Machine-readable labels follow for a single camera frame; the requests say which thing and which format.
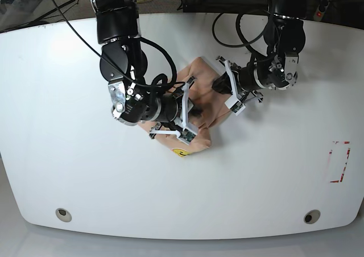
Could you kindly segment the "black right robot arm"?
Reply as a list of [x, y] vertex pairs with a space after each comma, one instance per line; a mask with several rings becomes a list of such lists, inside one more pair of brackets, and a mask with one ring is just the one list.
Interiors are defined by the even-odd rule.
[[[168, 52], [140, 33], [137, 0], [90, 0], [96, 14], [97, 39], [102, 46], [100, 71], [108, 82], [113, 117], [129, 126], [154, 121], [176, 126], [183, 111], [199, 117], [202, 110], [191, 100], [183, 102], [185, 82]], [[148, 61], [141, 44], [161, 52], [171, 67], [171, 77], [161, 73], [146, 83]]]

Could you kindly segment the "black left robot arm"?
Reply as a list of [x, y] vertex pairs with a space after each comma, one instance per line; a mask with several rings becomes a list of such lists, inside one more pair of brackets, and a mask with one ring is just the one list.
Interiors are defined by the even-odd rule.
[[241, 30], [243, 14], [237, 15], [235, 30], [241, 47], [250, 52], [245, 67], [236, 63], [230, 66], [239, 93], [247, 95], [265, 88], [286, 90], [296, 84], [299, 53], [306, 41], [306, 11], [306, 0], [268, 0], [268, 21], [253, 40], [245, 38]]

